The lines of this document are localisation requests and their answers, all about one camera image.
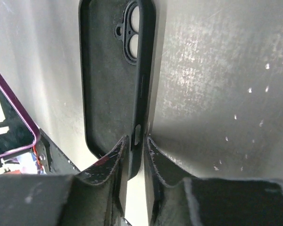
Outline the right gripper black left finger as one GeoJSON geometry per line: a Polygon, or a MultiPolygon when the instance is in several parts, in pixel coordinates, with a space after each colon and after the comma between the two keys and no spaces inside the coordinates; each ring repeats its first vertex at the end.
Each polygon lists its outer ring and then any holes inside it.
{"type": "Polygon", "coordinates": [[[118,226],[129,137],[77,175],[0,175],[0,226],[118,226]]]}

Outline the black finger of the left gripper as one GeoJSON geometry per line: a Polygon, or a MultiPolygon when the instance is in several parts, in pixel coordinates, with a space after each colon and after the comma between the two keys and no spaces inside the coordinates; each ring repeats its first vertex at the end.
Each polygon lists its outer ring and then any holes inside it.
{"type": "Polygon", "coordinates": [[[35,150],[46,174],[79,174],[80,170],[61,151],[61,149],[40,129],[40,140],[35,145],[35,150]]]}

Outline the purple smartphone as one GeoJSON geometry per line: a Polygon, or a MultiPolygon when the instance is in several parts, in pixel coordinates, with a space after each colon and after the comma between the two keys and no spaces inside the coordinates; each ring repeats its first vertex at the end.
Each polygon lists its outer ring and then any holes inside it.
{"type": "Polygon", "coordinates": [[[40,137],[37,125],[0,74],[0,165],[29,152],[40,137]]]}

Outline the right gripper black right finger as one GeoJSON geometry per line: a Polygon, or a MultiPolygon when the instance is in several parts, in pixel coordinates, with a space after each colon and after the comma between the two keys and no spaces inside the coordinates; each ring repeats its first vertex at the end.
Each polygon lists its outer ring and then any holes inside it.
{"type": "Polygon", "coordinates": [[[144,139],[151,226],[283,226],[283,181],[199,178],[144,139]]]}

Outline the black phone case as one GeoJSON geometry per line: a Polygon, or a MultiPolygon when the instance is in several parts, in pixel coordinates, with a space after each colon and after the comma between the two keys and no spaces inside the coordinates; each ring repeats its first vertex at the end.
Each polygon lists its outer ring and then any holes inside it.
{"type": "Polygon", "coordinates": [[[141,164],[155,23],[151,0],[83,0],[79,7],[86,143],[101,158],[127,135],[129,178],[141,164]]]}

